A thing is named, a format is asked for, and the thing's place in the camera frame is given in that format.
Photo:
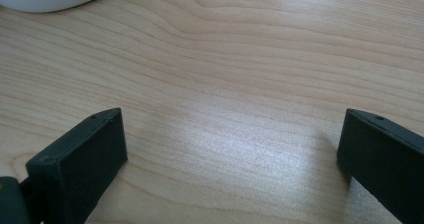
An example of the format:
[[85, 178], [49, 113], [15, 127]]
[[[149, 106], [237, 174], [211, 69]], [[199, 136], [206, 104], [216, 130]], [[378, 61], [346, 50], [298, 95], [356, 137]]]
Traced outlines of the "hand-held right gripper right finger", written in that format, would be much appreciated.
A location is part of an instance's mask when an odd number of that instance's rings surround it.
[[337, 161], [403, 224], [424, 224], [424, 137], [356, 109], [345, 114]]

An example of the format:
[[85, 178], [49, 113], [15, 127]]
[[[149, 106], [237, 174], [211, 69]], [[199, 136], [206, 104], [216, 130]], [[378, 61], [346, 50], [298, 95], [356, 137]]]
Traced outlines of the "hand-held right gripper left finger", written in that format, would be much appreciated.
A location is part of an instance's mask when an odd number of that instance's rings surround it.
[[26, 163], [45, 224], [84, 224], [128, 160], [122, 112], [93, 114]]

